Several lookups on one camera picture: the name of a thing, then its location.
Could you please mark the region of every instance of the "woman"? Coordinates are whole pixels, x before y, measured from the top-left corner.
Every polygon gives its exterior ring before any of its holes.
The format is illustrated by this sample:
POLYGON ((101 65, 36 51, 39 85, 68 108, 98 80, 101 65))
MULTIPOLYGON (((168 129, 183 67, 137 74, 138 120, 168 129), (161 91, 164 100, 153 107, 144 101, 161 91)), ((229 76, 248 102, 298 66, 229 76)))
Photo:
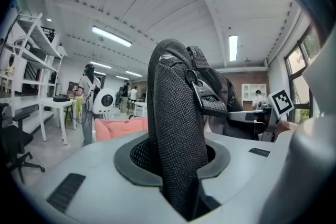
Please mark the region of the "woman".
POLYGON ((84 93, 82 101, 82 130, 84 136, 83 146, 92 143, 92 119, 98 119, 100 115, 95 115, 91 109, 90 98, 93 100, 93 94, 96 88, 100 89, 100 81, 94 76, 95 67, 92 64, 85 66, 83 77, 81 77, 78 90, 74 95, 81 96, 84 93))
POLYGON ((130 83, 126 80, 124 82, 124 86, 121 90, 121 105, 120 105, 120 113, 126 114, 127 103, 128 103, 128 88, 130 83))

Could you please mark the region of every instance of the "window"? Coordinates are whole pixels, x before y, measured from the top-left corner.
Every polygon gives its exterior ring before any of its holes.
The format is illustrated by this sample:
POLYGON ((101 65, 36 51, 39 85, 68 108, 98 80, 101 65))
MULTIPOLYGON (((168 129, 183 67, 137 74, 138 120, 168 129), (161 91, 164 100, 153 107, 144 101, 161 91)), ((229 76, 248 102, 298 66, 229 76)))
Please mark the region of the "window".
POLYGON ((308 28, 294 49, 285 58, 289 76, 290 96, 294 110, 289 113, 291 122, 300 124, 313 116, 313 96, 302 73, 319 53, 320 46, 315 29, 308 28))
POLYGON ((311 63, 314 57, 319 53, 319 38, 316 34, 315 29, 312 29, 302 42, 303 49, 307 54, 308 63, 311 63))

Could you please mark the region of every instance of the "ceiling beam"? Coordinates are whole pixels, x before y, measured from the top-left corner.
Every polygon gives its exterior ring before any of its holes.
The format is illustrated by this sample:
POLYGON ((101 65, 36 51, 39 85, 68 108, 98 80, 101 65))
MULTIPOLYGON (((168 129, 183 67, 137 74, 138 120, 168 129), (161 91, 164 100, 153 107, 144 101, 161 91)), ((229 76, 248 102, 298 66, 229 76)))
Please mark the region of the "ceiling beam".
POLYGON ((54 5, 72 10, 74 12, 80 13, 86 17, 91 19, 100 21, 107 26, 117 29, 118 31, 125 33, 128 36, 131 36, 133 40, 136 41, 146 47, 151 48, 152 50, 156 47, 156 43, 150 38, 145 37, 142 33, 137 30, 131 28, 129 25, 122 23, 121 21, 112 18, 111 16, 104 14, 94 8, 86 6, 84 4, 72 1, 72 0, 54 0, 54 5))
MULTIPOLYGON (((110 63, 108 62, 105 62, 105 61, 102 61, 100 59, 97 59, 95 57, 89 57, 89 56, 82 56, 81 54, 79 54, 78 52, 71 52, 72 55, 71 58, 79 58, 79 59, 82 59, 83 61, 85 60, 86 61, 86 64, 89 63, 89 61, 94 61, 94 62, 98 62, 98 63, 102 63, 104 65, 107 65, 107 66, 111 66, 110 63)), ((106 69, 106 68, 103 68, 103 67, 99 67, 99 66, 96 66, 95 69, 99 68, 99 71, 98 72, 103 72, 103 73, 106 73, 106 74, 109 74, 111 76, 113 75, 116 75, 116 76, 125 76, 125 71, 126 69, 122 69, 122 70, 119 70, 117 68, 114 68, 114 67, 111 67, 110 69, 106 69)))
POLYGON ((237 73, 237 72, 256 72, 256 71, 267 71, 267 67, 232 67, 232 68, 223 68, 216 69, 219 73, 237 73))
POLYGON ((216 32, 218 35, 218 39, 219 39, 219 44, 221 47, 221 52, 222 52, 222 57, 223 57, 223 64, 224 67, 227 66, 227 59, 228 59, 228 44, 226 42, 226 40, 224 39, 224 35, 223 35, 223 31, 222 28, 220 27, 220 21, 219 21, 219 14, 217 13, 216 9, 215 9, 215 5, 213 3, 213 0, 204 0, 209 11, 211 14, 211 17, 213 19, 215 28, 216 28, 216 32))
POLYGON ((88 40, 85 40, 83 38, 80 38, 80 37, 76 37, 76 36, 72 36, 72 35, 69 35, 67 34, 67 38, 70 40, 70 42, 77 42, 77 43, 80 43, 80 44, 83 44, 83 45, 94 45, 94 46, 97 46, 98 48, 101 48, 101 49, 104 49, 106 50, 107 52, 110 52, 111 54, 115 54, 116 56, 118 57, 122 57, 124 58, 126 61, 134 61, 136 63, 140 63, 144 66, 144 68, 147 68, 147 64, 145 62, 141 62, 131 56, 128 56, 128 55, 125 55, 125 54, 122 54, 116 50, 112 50, 110 48, 107 48, 105 45, 103 45, 102 43, 98 44, 98 43, 95 43, 95 42, 90 42, 88 40))
POLYGON ((274 58, 280 53, 282 47, 287 42, 295 25, 297 24, 297 21, 299 20, 301 12, 302 11, 299 4, 296 1, 293 1, 284 29, 282 30, 281 35, 277 43, 275 44, 275 47, 272 50, 271 54, 267 57, 268 64, 270 64, 274 60, 274 58))

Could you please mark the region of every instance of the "round white device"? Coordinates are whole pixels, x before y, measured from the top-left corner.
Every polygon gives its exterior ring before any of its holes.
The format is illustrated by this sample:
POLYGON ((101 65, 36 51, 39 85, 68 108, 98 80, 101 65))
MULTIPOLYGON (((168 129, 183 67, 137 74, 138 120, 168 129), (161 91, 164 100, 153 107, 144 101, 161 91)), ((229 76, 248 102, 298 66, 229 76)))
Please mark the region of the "round white device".
POLYGON ((109 113, 114 104, 115 94, 112 89, 101 89, 94 100, 93 113, 96 115, 109 113))

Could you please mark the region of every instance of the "white shirt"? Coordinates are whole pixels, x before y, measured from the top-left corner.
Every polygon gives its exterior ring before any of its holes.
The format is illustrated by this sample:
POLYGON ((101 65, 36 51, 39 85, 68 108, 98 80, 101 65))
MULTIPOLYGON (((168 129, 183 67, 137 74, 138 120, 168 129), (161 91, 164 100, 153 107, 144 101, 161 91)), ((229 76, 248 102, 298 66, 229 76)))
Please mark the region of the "white shirt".
POLYGON ((252 106, 256 109, 258 107, 259 102, 261 102, 264 99, 264 97, 261 94, 258 94, 256 97, 254 97, 252 106))
POLYGON ((130 99, 131 99, 131 100, 136 100, 136 99, 137 99, 137 95, 136 95, 137 92, 138 92, 138 91, 137 91, 136 89, 132 89, 132 90, 131 90, 131 96, 130 96, 130 99))
MULTIPOLYGON (((89 96, 90 85, 91 85, 91 81, 87 76, 81 77, 81 79, 79 81, 79 84, 78 84, 78 87, 81 87, 83 89, 84 98, 83 98, 82 104, 86 103, 86 99, 89 96)), ((92 85, 100 88, 100 81, 97 77, 94 78, 92 85)))

